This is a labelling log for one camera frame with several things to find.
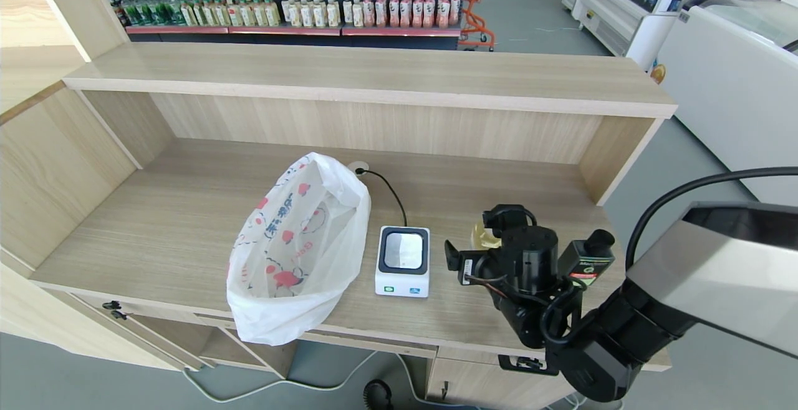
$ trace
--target black cable on floor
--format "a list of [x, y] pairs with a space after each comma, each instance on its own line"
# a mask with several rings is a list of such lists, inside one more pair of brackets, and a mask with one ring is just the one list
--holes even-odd
[[399, 203], [399, 208], [401, 209], [401, 216], [402, 216], [402, 219], [405, 221], [405, 225], [404, 226], [407, 226], [407, 214], [405, 214], [405, 207], [402, 206], [401, 200], [399, 200], [399, 195], [397, 195], [396, 191], [394, 191], [394, 189], [391, 188], [391, 183], [389, 183], [388, 180], [385, 179], [384, 176], [382, 176], [381, 174], [378, 174], [376, 171], [371, 171], [370, 169], [357, 168], [357, 169], [354, 170], [354, 173], [355, 174], [370, 173], [370, 174], [375, 174], [375, 175], [379, 176], [380, 178], [382, 178], [382, 180], [385, 181], [385, 185], [388, 186], [388, 189], [390, 189], [391, 193], [393, 194], [393, 197], [397, 200], [397, 203]]

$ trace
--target drawer handle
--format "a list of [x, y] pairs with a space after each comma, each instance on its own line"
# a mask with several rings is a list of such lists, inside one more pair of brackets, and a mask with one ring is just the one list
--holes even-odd
[[499, 356], [499, 366], [505, 371], [516, 371], [519, 373], [542, 374], [544, 376], [557, 376], [559, 370], [554, 367], [544, 368], [544, 364], [538, 359], [529, 357], [518, 357], [516, 364], [510, 361], [510, 356]]
[[103, 303], [102, 308], [104, 308], [105, 310], [120, 310], [120, 308], [122, 308], [122, 305], [119, 304], [118, 300], [112, 300], [111, 302]]

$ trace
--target power cord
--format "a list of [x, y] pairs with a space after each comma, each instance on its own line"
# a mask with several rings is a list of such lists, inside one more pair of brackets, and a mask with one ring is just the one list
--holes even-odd
[[397, 195], [396, 191], [394, 191], [394, 189], [391, 188], [391, 183], [389, 183], [388, 180], [385, 179], [384, 176], [382, 176], [381, 174], [378, 174], [376, 171], [371, 171], [370, 169], [356, 168], [356, 169], [354, 169], [354, 173], [355, 174], [370, 173], [370, 174], [375, 174], [375, 175], [379, 176], [380, 178], [382, 178], [382, 180], [385, 181], [385, 185], [388, 186], [388, 189], [390, 189], [391, 193], [393, 194], [393, 197], [397, 200], [397, 203], [399, 203], [399, 209], [401, 209], [402, 219], [404, 219], [405, 226], [407, 226], [407, 214], [405, 214], [405, 207], [402, 206], [401, 200], [399, 200], [399, 195]]
[[[197, 390], [199, 390], [200, 393], [203, 394], [203, 396], [205, 396], [206, 398], [210, 399], [211, 401], [216, 402], [217, 404], [227, 404], [228, 402], [233, 402], [233, 401], [237, 401], [238, 399], [247, 398], [248, 396], [252, 396], [252, 395], [254, 395], [256, 393], [260, 393], [260, 392], [262, 392], [264, 390], [268, 390], [269, 388], [276, 387], [277, 385], [280, 385], [280, 384], [296, 385], [297, 387], [307, 388], [308, 390], [316, 390], [316, 391], [319, 391], [319, 392], [334, 392], [335, 390], [343, 388], [343, 386], [347, 384], [349, 379], [351, 379], [352, 376], [354, 376], [354, 373], [356, 373], [357, 370], [359, 370], [363, 365], [365, 365], [366, 362], [370, 361], [371, 357], [374, 357], [376, 354], [377, 354], [377, 351], [372, 351], [370, 354], [368, 354], [367, 357], [365, 357], [365, 359], [363, 359], [359, 364], [357, 364], [356, 367], [354, 367], [354, 369], [349, 373], [349, 375], [347, 376], [347, 378], [344, 379], [343, 382], [341, 382], [338, 385], [334, 385], [332, 387], [319, 387], [317, 385], [305, 384], [303, 382], [289, 381], [288, 379], [280, 379], [280, 381], [271, 382], [270, 384], [266, 384], [266, 385], [263, 385], [262, 387], [254, 388], [254, 390], [250, 390], [250, 391], [248, 391], [246, 393], [242, 393], [242, 394], [239, 394], [237, 396], [231, 396], [230, 398], [217, 398], [216, 396], [213, 396], [211, 393], [209, 393], [208, 390], [205, 390], [205, 388], [202, 387], [202, 385], [200, 385], [199, 382], [197, 382], [197, 380], [194, 379], [194, 377], [191, 376], [191, 374], [188, 373], [187, 369], [183, 370], [183, 376], [185, 376], [185, 378], [192, 385], [194, 385], [194, 387]], [[473, 408], [476, 408], [476, 410], [482, 410], [481, 408], [473, 406], [473, 405], [445, 404], [445, 403], [442, 403], [442, 402], [427, 401], [426, 399], [419, 398], [416, 395], [415, 388], [413, 388], [413, 378], [411, 378], [411, 376], [410, 376], [410, 368], [407, 367], [407, 362], [405, 362], [405, 359], [402, 358], [402, 356], [400, 356], [399, 354], [396, 354], [396, 357], [399, 358], [399, 361], [401, 361], [402, 366], [405, 367], [405, 374], [407, 375], [408, 382], [410, 382], [410, 392], [413, 393], [413, 398], [416, 399], [417, 402], [419, 402], [421, 404], [427, 404], [427, 405], [438, 405], [439, 407], [473, 407]]]
[[643, 234], [643, 230], [646, 229], [646, 225], [648, 224], [649, 220], [651, 220], [651, 217], [653, 217], [655, 212], [659, 211], [662, 206], [666, 205], [679, 195], [686, 194], [687, 192], [692, 191], [692, 189], [702, 188], [702, 186], [709, 186], [710, 184], [725, 183], [727, 181], [735, 181], [746, 178], [763, 178], [768, 176], [798, 176], [798, 166], [786, 166], [786, 168], [742, 169], [741, 171], [730, 171], [721, 174], [713, 174], [710, 176], [705, 176], [704, 178], [694, 179], [689, 183], [682, 184], [681, 186], [678, 186], [678, 188], [672, 189], [672, 191], [662, 195], [662, 197], [656, 199], [656, 201], [653, 202], [651, 206], [648, 206], [648, 209], [643, 212], [632, 231], [632, 235], [629, 237], [626, 261], [627, 270], [632, 268], [632, 265], [635, 265], [635, 249], [638, 247], [640, 236]]

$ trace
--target sticker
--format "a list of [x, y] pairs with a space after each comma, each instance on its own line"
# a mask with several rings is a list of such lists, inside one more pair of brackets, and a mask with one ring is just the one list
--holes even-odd
[[465, 276], [471, 276], [471, 264], [473, 264], [473, 262], [473, 259], [466, 259], [463, 264], [463, 285], [471, 285], [471, 281], [466, 279]]

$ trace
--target wooden cabinet door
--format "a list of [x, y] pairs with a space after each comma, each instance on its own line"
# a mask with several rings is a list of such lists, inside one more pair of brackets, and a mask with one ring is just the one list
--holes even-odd
[[103, 324], [104, 316], [88, 306], [85, 313], [76, 300], [72, 308], [12, 270], [0, 264], [0, 331], [56, 345], [71, 353], [111, 361], [163, 369], [179, 369], [177, 361], [145, 342], [138, 343], [114, 330], [114, 322]]
[[433, 361], [427, 382], [427, 397], [434, 401], [497, 409], [543, 408], [573, 392], [562, 375], [517, 373], [499, 365], [444, 358]]

